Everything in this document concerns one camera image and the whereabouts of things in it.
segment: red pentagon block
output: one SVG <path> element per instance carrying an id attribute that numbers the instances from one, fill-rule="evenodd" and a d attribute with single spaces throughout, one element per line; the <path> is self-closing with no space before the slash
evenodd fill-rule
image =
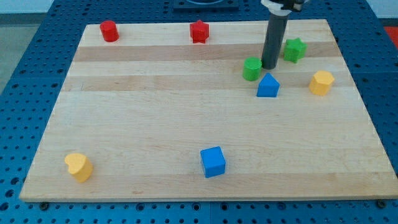
<path id="1" fill-rule="evenodd" d="M 190 24 L 190 33 L 193 43 L 206 43 L 206 39 L 209 38 L 209 24 L 198 20 L 197 22 Z"/>
<path id="2" fill-rule="evenodd" d="M 105 41 L 114 42 L 119 39 L 118 29 L 113 21 L 104 21 L 99 25 L 99 28 Z"/>

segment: blue house-shaped block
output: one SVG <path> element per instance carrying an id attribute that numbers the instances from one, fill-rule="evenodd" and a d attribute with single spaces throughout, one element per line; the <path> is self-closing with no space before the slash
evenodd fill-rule
<path id="1" fill-rule="evenodd" d="M 279 82 L 267 73 L 259 84 L 257 91 L 258 97 L 276 97 L 279 90 Z"/>
<path id="2" fill-rule="evenodd" d="M 200 151 L 201 164 L 205 177 L 214 177 L 225 173 L 225 159 L 219 146 Z"/>

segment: blue pegboard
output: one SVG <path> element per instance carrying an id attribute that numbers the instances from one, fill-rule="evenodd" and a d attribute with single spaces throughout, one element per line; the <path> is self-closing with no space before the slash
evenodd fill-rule
<path id="1" fill-rule="evenodd" d="M 2 223 L 398 223 L 398 201 L 39 203 L 18 199 L 86 24 L 268 20 L 259 1 L 239 9 L 173 12 L 173 1 L 55 0 L 0 96 Z M 365 0 L 312 0 L 291 19 L 327 19 L 398 170 L 397 50 Z"/>

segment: wooden table surface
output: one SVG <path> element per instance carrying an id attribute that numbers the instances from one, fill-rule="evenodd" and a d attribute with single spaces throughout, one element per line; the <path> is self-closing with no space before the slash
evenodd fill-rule
<path id="1" fill-rule="evenodd" d="M 396 198 L 398 180 L 325 20 L 289 21 L 308 44 L 298 64 L 271 71 L 277 98 L 243 79 L 261 57 L 266 21 L 210 23 L 206 44 L 189 24 L 120 24 L 104 42 L 85 29 L 25 181 L 26 202 L 334 200 Z M 310 93 L 317 70 L 335 83 Z M 226 173 L 206 179 L 200 151 L 221 146 Z M 80 184 L 67 154 L 94 165 Z"/>

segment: yellow pentagon block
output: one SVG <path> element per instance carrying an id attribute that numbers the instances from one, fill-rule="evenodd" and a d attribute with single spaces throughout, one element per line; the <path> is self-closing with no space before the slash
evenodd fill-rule
<path id="1" fill-rule="evenodd" d="M 317 71 L 312 77 L 309 89 L 315 95 L 325 96 L 329 92 L 334 81 L 335 78 L 330 72 Z"/>
<path id="2" fill-rule="evenodd" d="M 86 181 L 93 172 L 93 165 L 90 160 L 80 153 L 67 155 L 65 163 L 69 166 L 68 172 L 81 183 Z"/>

